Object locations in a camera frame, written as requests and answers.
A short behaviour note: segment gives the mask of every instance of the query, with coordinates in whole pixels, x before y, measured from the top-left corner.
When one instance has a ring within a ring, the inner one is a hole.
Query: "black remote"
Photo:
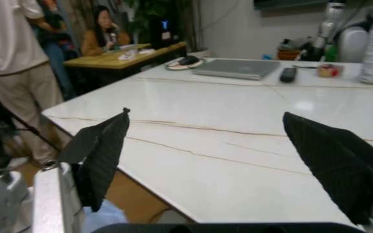
[[[285,68],[280,76],[282,83],[291,83],[296,79],[297,68]]]

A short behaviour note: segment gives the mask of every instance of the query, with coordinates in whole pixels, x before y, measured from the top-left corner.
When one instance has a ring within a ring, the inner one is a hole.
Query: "person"
[[[117,31],[117,44],[127,45],[130,42],[129,35],[119,30],[119,26],[112,22],[110,11],[106,6],[98,5],[94,10],[95,26],[93,31],[85,34],[82,45],[83,56],[98,56],[112,50],[115,43],[112,42],[109,31]]]
[[[44,21],[41,7],[35,0],[0,0],[0,102],[43,133],[39,109],[58,105],[63,98],[48,57],[38,44],[27,19],[54,31]],[[25,128],[17,121],[14,124],[19,129]],[[56,130],[65,145],[70,138]],[[40,164],[55,156],[55,150],[32,132],[22,130],[20,135]]]
[[[34,32],[37,35],[38,42],[42,49],[50,59],[50,64],[54,73],[57,75],[63,98],[65,100],[70,100],[76,97],[76,93],[74,92],[73,85],[70,82],[70,78],[63,64],[65,61],[64,53],[58,44],[58,40],[61,39],[65,33],[57,33],[57,31],[63,31],[65,29],[64,23],[62,22],[61,16],[58,14],[58,8],[53,0],[37,0],[37,2],[43,10],[46,21],[54,28],[54,31],[50,28],[34,26]]]

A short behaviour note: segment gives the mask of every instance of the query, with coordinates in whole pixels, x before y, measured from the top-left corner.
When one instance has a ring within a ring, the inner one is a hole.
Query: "silver laptop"
[[[280,66],[277,61],[214,60],[192,70],[194,74],[261,80]]]

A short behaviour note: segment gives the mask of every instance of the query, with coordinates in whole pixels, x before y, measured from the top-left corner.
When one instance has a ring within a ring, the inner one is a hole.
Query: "white table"
[[[344,65],[339,79],[300,69],[293,84],[278,81],[282,69],[258,82],[156,67],[44,115],[76,134],[130,108],[119,168],[197,222],[352,225],[304,165],[282,123],[290,111],[373,145],[373,86],[357,81],[360,64]]]

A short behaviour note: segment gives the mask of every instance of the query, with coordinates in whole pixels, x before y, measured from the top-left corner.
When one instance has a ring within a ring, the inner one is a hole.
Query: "long black hair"
[[[100,12],[107,11],[110,14],[109,8],[107,6],[98,5],[94,8],[94,34],[96,35],[97,42],[100,47],[103,47],[106,45],[106,40],[103,35],[103,31],[97,22],[99,20]]]

